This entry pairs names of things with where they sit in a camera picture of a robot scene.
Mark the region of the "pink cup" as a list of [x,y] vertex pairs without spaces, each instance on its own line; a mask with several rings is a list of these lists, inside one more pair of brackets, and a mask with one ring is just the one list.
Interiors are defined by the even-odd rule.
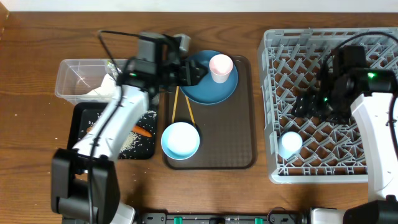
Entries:
[[233,61],[225,54],[218,54],[211,58],[209,69],[214,82],[224,83],[233,69]]

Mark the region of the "light blue bowl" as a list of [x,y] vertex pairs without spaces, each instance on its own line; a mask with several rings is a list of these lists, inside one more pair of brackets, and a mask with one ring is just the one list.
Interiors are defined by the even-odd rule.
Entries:
[[193,125],[177,122],[164,130],[160,143],[167,157],[181,161],[197,152],[200,147],[200,135]]

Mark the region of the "light blue cup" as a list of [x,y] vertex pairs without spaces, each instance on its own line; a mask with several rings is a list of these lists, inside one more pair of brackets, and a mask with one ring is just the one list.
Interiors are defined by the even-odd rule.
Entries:
[[278,154],[283,159],[288,159],[300,152],[302,144],[303,139],[299,133],[289,131],[278,139]]

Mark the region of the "green snack wrapper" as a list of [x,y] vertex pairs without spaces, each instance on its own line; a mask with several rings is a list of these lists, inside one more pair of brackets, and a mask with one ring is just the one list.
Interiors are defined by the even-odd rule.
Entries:
[[106,66],[107,66],[107,69],[108,69],[108,73],[109,73],[109,75],[114,79],[114,80],[117,80],[117,77],[118,77],[118,75],[119,75],[119,73],[120,73],[120,69],[117,67],[117,66],[115,66],[115,64],[113,64],[112,62],[110,62],[110,61],[107,61],[106,62]]

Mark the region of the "orange carrot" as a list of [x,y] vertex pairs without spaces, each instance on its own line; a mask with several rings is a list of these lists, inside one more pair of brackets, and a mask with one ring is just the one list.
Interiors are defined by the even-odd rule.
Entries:
[[151,138],[152,137],[152,134],[150,132],[146,131],[144,128],[142,128],[140,126],[137,126],[137,125],[135,125],[132,128],[131,131],[134,132],[134,133],[140,134],[142,136],[145,136],[147,138]]

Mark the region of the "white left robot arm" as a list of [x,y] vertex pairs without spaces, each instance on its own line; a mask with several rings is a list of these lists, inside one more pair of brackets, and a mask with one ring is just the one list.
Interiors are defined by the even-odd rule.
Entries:
[[136,211],[120,201],[115,163],[131,130],[161,90],[194,86],[205,66],[186,60],[190,37],[137,35],[139,51],[117,68],[116,90],[95,125],[71,149],[52,158],[51,209],[80,223],[133,223]]

